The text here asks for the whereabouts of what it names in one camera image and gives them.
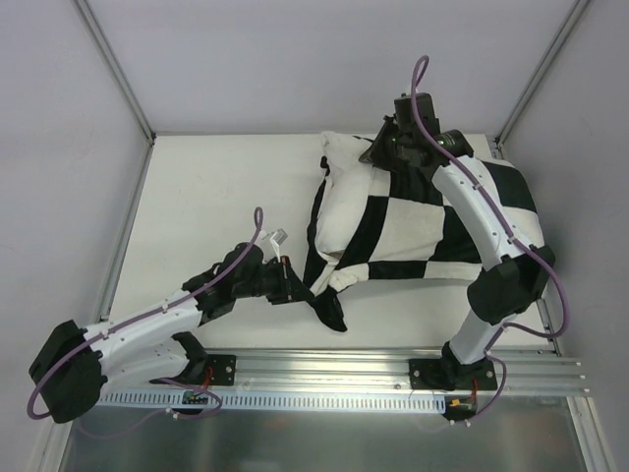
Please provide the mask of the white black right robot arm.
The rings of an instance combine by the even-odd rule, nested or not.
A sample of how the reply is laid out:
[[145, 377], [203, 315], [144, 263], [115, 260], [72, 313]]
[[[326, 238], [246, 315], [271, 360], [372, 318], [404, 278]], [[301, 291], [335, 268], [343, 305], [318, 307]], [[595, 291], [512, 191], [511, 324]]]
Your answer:
[[440, 358], [420, 369], [436, 388], [464, 387], [517, 315], [540, 299], [554, 254], [508, 219], [508, 207], [534, 213], [525, 181], [511, 167], [474, 158], [463, 135], [438, 121], [385, 117], [360, 160], [388, 175], [389, 194], [371, 195], [341, 259], [366, 264], [375, 279], [426, 275], [437, 263], [479, 263], [467, 290], [471, 311]]

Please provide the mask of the black white checkered pillowcase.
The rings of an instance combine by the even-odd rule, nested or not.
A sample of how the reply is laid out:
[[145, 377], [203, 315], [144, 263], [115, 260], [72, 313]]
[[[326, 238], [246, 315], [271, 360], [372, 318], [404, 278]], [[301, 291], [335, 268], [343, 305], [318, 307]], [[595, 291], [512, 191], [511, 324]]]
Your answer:
[[422, 173], [390, 172], [372, 166], [367, 205], [337, 265], [315, 249], [323, 180], [316, 191], [307, 229], [308, 254], [303, 281], [314, 294], [309, 303], [328, 328], [344, 332], [340, 292], [368, 280], [452, 279], [472, 282], [481, 272], [479, 252], [453, 206]]

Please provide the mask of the aluminium frame post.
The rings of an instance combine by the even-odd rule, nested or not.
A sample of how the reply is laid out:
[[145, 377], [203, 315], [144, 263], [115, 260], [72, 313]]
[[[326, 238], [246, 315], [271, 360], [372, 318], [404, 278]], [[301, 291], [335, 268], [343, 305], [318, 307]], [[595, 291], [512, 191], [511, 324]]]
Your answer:
[[571, 3], [568, 12], [555, 31], [551, 41], [543, 52], [541, 59], [533, 70], [530, 78], [526, 81], [523, 90], [519, 94], [505, 122], [495, 136], [494, 143], [498, 150], [503, 150], [505, 147], [507, 140], [515, 130], [516, 125], [529, 105], [532, 103], [540, 86], [546, 79], [575, 28], [579, 25], [591, 4], [591, 0], [576, 0]]
[[98, 54], [104, 61], [105, 67], [118, 91], [122, 94], [129, 111], [140, 127], [144, 138], [150, 145], [153, 145], [156, 133], [150, 125], [128, 77], [90, 3], [86, 0], [73, 0], [72, 4], [86, 27]]

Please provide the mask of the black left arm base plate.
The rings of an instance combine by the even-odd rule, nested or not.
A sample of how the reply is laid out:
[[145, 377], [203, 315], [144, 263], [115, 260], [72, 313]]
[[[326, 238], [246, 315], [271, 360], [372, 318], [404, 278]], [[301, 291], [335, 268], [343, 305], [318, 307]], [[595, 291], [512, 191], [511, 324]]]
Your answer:
[[170, 379], [178, 384], [194, 386], [233, 386], [236, 374], [235, 355], [207, 354], [190, 360], [186, 355], [160, 355], [156, 358], [156, 376], [150, 384], [166, 384]]

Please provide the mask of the left aluminium frame post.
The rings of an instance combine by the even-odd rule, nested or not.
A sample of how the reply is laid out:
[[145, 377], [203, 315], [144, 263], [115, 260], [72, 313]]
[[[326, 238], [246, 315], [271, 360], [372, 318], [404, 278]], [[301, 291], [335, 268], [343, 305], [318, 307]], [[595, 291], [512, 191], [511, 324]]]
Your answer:
[[73, 0], [72, 4], [86, 27], [98, 54], [104, 61], [105, 67], [118, 91], [122, 94], [129, 111], [140, 127], [144, 138], [150, 145], [153, 145], [156, 133], [150, 125], [128, 77], [90, 3], [86, 0]]

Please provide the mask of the aluminium mounting rail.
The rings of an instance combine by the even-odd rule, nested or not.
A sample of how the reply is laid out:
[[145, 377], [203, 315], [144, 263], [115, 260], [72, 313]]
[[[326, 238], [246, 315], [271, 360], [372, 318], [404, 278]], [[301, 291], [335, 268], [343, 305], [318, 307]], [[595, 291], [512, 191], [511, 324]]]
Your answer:
[[[409, 393], [420, 375], [413, 359], [438, 356], [426, 349], [209, 349], [232, 355], [230, 385], [212, 389], [245, 392]], [[476, 373], [475, 385], [504, 385], [507, 395], [581, 396], [593, 391], [579, 359], [561, 357], [549, 348], [499, 349]]]

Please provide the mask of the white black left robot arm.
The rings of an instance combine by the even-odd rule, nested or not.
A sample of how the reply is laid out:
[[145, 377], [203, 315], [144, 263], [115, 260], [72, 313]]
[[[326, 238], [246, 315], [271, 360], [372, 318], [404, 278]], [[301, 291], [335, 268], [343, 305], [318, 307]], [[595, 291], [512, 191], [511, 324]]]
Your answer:
[[194, 329], [229, 314], [239, 299], [284, 305], [313, 296], [289, 257], [267, 258], [259, 246], [241, 243], [143, 313], [84, 327], [73, 320], [55, 326], [29, 367], [35, 388], [28, 415], [64, 424], [128, 386], [198, 383], [207, 354]]

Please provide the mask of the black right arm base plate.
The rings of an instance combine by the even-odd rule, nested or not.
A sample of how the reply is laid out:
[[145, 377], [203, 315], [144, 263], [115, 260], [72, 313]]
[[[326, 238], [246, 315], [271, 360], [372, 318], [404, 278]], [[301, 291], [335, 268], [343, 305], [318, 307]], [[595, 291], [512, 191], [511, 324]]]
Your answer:
[[445, 358], [417, 358], [410, 359], [408, 364], [411, 389], [496, 391], [498, 387], [494, 365], [489, 359], [459, 365]]

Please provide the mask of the white pillow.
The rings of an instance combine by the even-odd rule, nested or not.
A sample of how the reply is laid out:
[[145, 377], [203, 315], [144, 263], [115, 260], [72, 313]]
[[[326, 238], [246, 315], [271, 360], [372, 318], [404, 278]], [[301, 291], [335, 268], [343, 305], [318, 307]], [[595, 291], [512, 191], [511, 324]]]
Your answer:
[[372, 142], [331, 131], [320, 134], [329, 167], [323, 196], [315, 217], [314, 246], [327, 263], [336, 266], [363, 217], [372, 183], [373, 168], [360, 156]]

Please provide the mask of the right aluminium frame post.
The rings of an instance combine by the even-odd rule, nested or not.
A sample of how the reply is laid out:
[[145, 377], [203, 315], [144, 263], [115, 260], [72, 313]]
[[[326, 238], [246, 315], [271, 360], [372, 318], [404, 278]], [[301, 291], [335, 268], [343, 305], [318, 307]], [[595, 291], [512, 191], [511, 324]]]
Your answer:
[[529, 105], [532, 103], [540, 86], [546, 79], [575, 28], [579, 25], [591, 4], [591, 0], [576, 0], [571, 3], [568, 12], [555, 31], [551, 41], [543, 52], [541, 59], [533, 70], [530, 78], [526, 81], [523, 90], [519, 94], [505, 122], [495, 136], [494, 143], [498, 150], [503, 150], [505, 147], [507, 140], [515, 130], [516, 125]]

